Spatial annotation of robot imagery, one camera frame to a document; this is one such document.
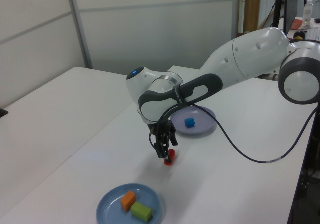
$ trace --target purple plate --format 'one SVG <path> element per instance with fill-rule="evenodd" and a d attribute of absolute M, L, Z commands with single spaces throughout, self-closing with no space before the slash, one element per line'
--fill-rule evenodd
<path fill-rule="evenodd" d="M 214 117 L 216 117 L 215 113 L 212 110 L 205 107 L 202 108 L 204 108 L 206 111 L 210 112 Z M 186 127 L 186 118 L 194 118 L 194 127 Z M 201 109 L 198 109 L 194 106 L 184 108 L 173 113 L 170 119 L 172 120 L 176 130 L 184 134 L 202 134 L 209 131 L 214 132 L 217 128 L 217 123 L 212 117 L 210 117 L 207 113 L 203 112 Z"/>

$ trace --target blue cube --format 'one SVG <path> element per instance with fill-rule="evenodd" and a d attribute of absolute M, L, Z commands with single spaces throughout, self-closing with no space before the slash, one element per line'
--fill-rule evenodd
<path fill-rule="evenodd" d="M 194 118 L 186 118 L 184 120 L 184 123 L 186 125 L 187 128 L 193 128 L 196 124 L 195 119 Z"/>

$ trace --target blue plate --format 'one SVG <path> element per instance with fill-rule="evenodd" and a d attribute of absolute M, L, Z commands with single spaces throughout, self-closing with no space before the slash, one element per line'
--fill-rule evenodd
<path fill-rule="evenodd" d="M 157 193 L 146 185 L 128 183 L 118 186 L 108 192 L 99 202 L 96 209 L 96 219 L 99 224 L 146 224 L 145 221 L 133 216 L 131 211 L 121 207 L 120 199 L 129 191 L 133 191 L 136 200 L 152 209 L 152 218 L 148 224 L 160 224 L 162 208 Z"/>

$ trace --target red object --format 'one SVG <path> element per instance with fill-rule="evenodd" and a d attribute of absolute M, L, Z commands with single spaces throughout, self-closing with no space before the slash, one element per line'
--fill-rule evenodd
<path fill-rule="evenodd" d="M 299 29 L 302 24 L 303 24 L 303 21 L 302 21 L 302 20 L 300 20 L 300 19 L 295 19 L 295 20 L 293 21 L 293 24 L 292 24 L 292 26 L 291 26 L 291 29 L 293 29 L 293 30 Z"/>
<path fill-rule="evenodd" d="M 167 162 L 167 160 L 164 160 L 164 164 L 170 166 L 174 162 L 175 156 L 176 156 L 176 151 L 174 149 L 169 149 L 169 156 L 171 158 L 171 162 Z"/>

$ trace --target white wall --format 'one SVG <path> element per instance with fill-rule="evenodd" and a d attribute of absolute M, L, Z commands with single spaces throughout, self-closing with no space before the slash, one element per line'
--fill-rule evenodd
<path fill-rule="evenodd" d="M 69 0 L 0 0 L 0 107 L 84 67 Z"/>
<path fill-rule="evenodd" d="M 234 0 L 76 1 L 94 69 L 200 68 L 232 38 Z"/>

